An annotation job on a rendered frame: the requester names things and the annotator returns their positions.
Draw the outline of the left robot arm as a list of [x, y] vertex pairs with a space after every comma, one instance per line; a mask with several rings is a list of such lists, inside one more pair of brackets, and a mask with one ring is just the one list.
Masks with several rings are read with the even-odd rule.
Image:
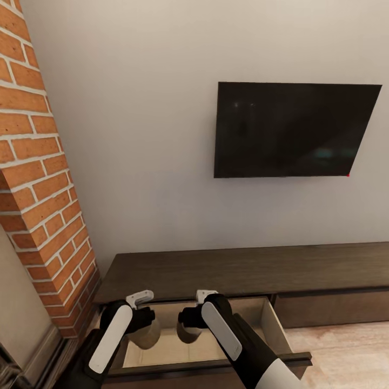
[[96, 328], [85, 336], [70, 363], [58, 374], [52, 389], [100, 389], [124, 334], [152, 324], [155, 313], [149, 307], [138, 304], [153, 298], [153, 292], [144, 290], [108, 303], [99, 314]]

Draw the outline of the pillar candle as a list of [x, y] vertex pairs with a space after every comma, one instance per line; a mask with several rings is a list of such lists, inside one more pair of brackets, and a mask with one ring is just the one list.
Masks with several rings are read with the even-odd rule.
[[[187, 304], [186, 307], [196, 307], [195, 304]], [[183, 309], [184, 309], [183, 308]], [[195, 342], [198, 337], [201, 335], [205, 328], [197, 328], [197, 327], [184, 327], [183, 323], [177, 323], [177, 334], [180, 340], [186, 344], [190, 344]]]
[[161, 327], [158, 320], [152, 320], [152, 324], [137, 330], [134, 333], [127, 333], [129, 340], [131, 340], [142, 350], [149, 350], [158, 342], [161, 334]]

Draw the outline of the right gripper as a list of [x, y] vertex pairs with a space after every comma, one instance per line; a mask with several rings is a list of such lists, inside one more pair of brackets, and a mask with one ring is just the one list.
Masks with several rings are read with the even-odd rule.
[[204, 328], [199, 323], [198, 318], [198, 310], [199, 306], [197, 307], [186, 307], [184, 308], [180, 313], [178, 317], [178, 322], [183, 323], [184, 327], [197, 327], [197, 328]]

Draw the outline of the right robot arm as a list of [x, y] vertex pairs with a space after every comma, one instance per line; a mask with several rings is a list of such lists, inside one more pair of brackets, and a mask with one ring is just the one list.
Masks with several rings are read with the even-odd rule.
[[195, 298], [196, 307], [184, 308], [178, 322], [209, 328], [247, 389], [307, 389], [251, 326], [232, 314], [224, 294], [197, 290]]

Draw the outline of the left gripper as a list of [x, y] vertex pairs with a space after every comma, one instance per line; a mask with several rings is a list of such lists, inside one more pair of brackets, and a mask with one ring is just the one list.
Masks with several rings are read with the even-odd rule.
[[149, 326], [152, 324], [152, 320], [155, 319], [155, 313], [149, 307], [144, 307], [135, 311], [137, 314], [136, 325], [129, 331], [129, 333], [134, 333], [137, 330]]

